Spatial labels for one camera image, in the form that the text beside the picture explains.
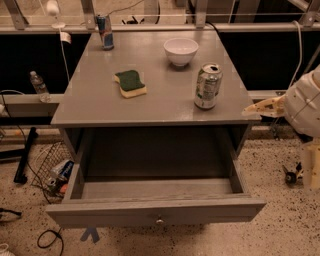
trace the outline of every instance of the desk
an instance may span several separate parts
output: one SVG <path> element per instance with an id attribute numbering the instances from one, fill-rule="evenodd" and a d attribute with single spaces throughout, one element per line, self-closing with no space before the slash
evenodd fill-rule
<path id="1" fill-rule="evenodd" d="M 199 51 L 176 69 L 163 44 L 192 38 Z M 102 51 L 92 34 L 52 125 L 76 159 L 64 200 L 47 213 L 62 227 L 178 225 L 250 221 L 265 205 L 252 198 L 237 162 L 259 116 L 217 34 L 211 30 L 115 32 Z M 217 105 L 197 108 L 202 64 L 224 77 Z M 116 72 L 135 69 L 148 93 L 121 96 Z"/>

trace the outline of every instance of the yellow sponge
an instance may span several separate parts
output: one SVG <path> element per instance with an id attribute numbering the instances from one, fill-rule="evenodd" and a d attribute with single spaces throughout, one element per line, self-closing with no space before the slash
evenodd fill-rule
<path id="1" fill-rule="evenodd" d="M 147 93 L 147 88 L 141 83 L 139 73 L 136 70 L 116 73 L 114 80 L 119 83 L 121 95 L 125 98 L 132 98 Z"/>

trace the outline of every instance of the bowl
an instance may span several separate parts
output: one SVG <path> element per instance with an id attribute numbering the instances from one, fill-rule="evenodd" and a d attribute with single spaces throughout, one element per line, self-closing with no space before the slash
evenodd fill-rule
<path id="1" fill-rule="evenodd" d="M 168 59 L 173 65 L 179 67 L 187 65 L 199 49 L 198 43 L 189 38 L 169 39 L 163 47 Z"/>

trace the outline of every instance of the plastic bottle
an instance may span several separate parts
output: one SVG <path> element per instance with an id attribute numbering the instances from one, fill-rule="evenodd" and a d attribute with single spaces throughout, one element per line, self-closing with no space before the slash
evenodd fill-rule
<path id="1" fill-rule="evenodd" d="M 34 89 L 40 97 L 42 102 L 50 102 L 50 94 L 48 92 L 46 84 L 43 82 L 43 79 L 35 71 L 30 72 L 30 82 L 32 83 Z"/>

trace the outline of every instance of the open drawer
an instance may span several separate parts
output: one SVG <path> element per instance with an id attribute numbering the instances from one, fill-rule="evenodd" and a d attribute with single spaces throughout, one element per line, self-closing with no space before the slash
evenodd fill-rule
<path id="1" fill-rule="evenodd" d="M 64 228 L 250 221 L 251 198 L 223 126 L 86 128 L 68 190 L 47 213 Z"/>

